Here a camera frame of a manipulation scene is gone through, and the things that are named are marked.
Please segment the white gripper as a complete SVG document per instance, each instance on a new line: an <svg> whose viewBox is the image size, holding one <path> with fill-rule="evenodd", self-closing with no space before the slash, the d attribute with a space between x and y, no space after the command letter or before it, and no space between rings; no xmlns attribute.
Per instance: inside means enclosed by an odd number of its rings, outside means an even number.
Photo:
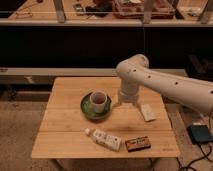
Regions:
<svg viewBox="0 0 213 171"><path fill-rule="evenodd" d="M120 102L113 103L112 108L121 106L121 103L135 103L134 106L139 112L142 112L141 104L137 102L138 98L139 95L137 91L119 89L118 100Z"/></svg>

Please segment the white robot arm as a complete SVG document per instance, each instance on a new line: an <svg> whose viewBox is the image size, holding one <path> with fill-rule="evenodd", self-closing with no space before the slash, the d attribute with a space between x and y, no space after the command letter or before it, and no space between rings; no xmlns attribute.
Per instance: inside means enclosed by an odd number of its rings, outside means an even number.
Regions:
<svg viewBox="0 0 213 171"><path fill-rule="evenodd" d="M121 61L116 74L121 79L120 103L137 103L139 88L145 86L204 115L213 113L213 82L153 71L142 54Z"/></svg>

